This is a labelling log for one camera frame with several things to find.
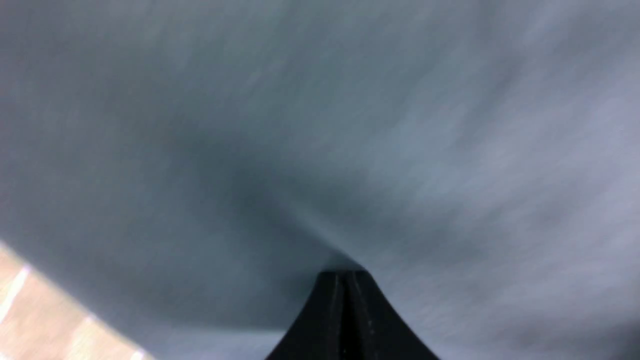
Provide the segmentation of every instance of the wooden floor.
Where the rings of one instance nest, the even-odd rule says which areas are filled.
[[[0,360],[150,360],[0,244]]]

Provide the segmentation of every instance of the gray fabric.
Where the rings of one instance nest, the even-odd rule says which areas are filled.
[[[159,360],[360,264],[443,359],[635,359],[637,1],[4,0],[0,236]]]

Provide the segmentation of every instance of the black plastic object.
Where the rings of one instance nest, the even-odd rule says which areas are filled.
[[[267,360],[438,360],[366,271],[322,272]]]

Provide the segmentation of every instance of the gray cloth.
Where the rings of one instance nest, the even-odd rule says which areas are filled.
[[[443,359],[635,359],[640,2],[0,1],[0,237],[159,360],[361,265]]]

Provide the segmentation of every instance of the light wood surface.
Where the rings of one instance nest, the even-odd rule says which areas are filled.
[[[0,360],[150,360],[0,244]]]

